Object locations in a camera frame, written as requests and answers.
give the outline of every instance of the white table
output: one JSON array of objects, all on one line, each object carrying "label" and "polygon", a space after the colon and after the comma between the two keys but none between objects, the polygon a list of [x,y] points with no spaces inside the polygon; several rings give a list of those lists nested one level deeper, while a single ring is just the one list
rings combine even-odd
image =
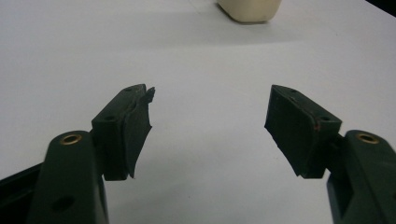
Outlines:
[{"label": "white table", "polygon": [[146,83],[153,129],[136,179],[106,182],[111,223],[332,223],[328,174],[296,177],[263,128],[271,85],[396,147],[395,40],[362,0],[284,0],[256,25],[214,0],[0,1],[0,178]]}]

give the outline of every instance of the beige object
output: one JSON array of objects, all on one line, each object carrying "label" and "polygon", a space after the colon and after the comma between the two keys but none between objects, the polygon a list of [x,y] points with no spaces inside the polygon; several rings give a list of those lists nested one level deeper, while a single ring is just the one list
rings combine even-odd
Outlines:
[{"label": "beige object", "polygon": [[271,20],[281,0],[218,0],[228,15],[239,22],[263,22]]}]

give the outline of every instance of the beige container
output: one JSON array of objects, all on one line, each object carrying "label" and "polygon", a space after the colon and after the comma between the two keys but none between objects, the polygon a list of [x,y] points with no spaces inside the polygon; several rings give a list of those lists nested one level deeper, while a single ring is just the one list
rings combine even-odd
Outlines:
[{"label": "beige container", "polygon": [[264,22],[271,20],[281,0],[218,0],[219,5],[239,22]]}]

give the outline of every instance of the white surface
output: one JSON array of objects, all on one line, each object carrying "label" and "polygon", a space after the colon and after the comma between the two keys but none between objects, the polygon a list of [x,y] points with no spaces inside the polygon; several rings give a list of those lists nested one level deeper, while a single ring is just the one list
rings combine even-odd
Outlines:
[{"label": "white surface", "polygon": [[295,177],[264,130],[272,84],[396,147],[396,19],[362,0],[284,0],[260,25],[214,0],[0,1],[0,177],[91,128],[123,88],[157,89],[111,223],[332,223],[326,177]]}]

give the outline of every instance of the beige cup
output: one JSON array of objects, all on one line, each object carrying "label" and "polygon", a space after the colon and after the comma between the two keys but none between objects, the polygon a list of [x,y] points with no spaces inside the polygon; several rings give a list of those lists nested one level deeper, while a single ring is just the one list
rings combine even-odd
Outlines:
[{"label": "beige cup", "polygon": [[271,20],[281,0],[218,0],[219,5],[239,22],[264,22]]}]

